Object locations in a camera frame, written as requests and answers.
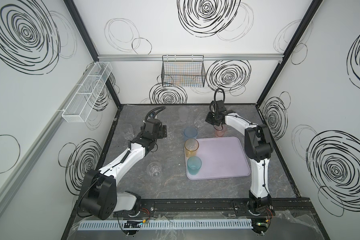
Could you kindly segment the clear faceted glass tumbler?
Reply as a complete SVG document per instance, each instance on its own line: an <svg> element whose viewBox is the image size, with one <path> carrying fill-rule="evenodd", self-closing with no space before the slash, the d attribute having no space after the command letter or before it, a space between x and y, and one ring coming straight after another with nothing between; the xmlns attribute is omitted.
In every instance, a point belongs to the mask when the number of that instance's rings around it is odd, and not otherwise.
<svg viewBox="0 0 360 240"><path fill-rule="evenodd" d="M194 125L196 128L201 128L205 122L204 115L198 115L194 121Z"/></svg>

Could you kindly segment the blue translucent tall cup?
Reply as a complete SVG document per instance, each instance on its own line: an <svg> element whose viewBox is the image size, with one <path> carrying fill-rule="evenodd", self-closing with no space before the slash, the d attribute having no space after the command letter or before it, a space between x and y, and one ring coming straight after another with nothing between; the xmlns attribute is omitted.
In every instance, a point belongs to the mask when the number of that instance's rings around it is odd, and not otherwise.
<svg viewBox="0 0 360 240"><path fill-rule="evenodd" d="M198 130L194 127L187 127L183 131L184 142L188 139L196 139L198 136Z"/></svg>

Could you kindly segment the amber translucent cup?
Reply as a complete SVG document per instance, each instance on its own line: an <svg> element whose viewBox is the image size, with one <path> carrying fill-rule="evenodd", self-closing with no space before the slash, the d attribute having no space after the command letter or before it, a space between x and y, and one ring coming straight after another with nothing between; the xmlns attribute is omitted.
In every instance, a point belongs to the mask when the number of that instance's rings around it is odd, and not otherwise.
<svg viewBox="0 0 360 240"><path fill-rule="evenodd" d="M196 139L187 139L184 143L185 148L185 156L186 158L190 158L196 155L199 149L199 142Z"/></svg>

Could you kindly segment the lilac plastic tray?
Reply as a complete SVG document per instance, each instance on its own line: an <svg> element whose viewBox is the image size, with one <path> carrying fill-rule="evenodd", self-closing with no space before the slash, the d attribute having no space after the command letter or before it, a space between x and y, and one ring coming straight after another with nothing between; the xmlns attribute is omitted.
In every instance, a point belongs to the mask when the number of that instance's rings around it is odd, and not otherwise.
<svg viewBox="0 0 360 240"><path fill-rule="evenodd" d="M237 137L198 139L196 156L201 159L201 167L196 174L186 167L190 180L209 180L247 177L251 169L242 144Z"/></svg>

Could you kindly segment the teal translucent cup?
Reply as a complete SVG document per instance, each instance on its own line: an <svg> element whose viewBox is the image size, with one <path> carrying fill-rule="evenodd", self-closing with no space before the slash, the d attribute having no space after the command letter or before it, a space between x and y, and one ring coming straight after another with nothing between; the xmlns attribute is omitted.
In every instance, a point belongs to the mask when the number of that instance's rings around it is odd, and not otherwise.
<svg viewBox="0 0 360 240"><path fill-rule="evenodd" d="M202 160L197 156L192 156L187 160L187 170L190 175L196 175L202 167Z"/></svg>

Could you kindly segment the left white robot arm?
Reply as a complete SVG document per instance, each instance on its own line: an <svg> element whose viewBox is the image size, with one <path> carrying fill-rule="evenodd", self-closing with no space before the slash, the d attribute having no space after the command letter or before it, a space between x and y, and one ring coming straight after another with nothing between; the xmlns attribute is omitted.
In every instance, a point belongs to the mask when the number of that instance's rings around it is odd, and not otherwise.
<svg viewBox="0 0 360 240"><path fill-rule="evenodd" d="M155 117L144 120L141 131L128 142L125 151L99 170L89 170L85 174L77 210L101 220L122 211L138 215L141 197L129 191L118 193L118 184L137 162L155 148L157 140L166 136L167 127L160 120Z"/></svg>

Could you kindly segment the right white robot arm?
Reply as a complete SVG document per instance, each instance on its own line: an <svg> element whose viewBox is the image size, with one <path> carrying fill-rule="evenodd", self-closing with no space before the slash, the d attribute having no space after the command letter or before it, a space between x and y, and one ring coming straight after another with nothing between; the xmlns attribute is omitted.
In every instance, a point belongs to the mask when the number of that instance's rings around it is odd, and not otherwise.
<svg viewBox="0 0 360 240"><path fill-rule="evenodd" d="M228 111L224 101L212 101L206 122L213 126L229 126L244 135L244 152L251 162L251 188L248 209L258 216L272 204L268 184L268 168L274 151L267 125L246 120L234 111Z"/></svg>

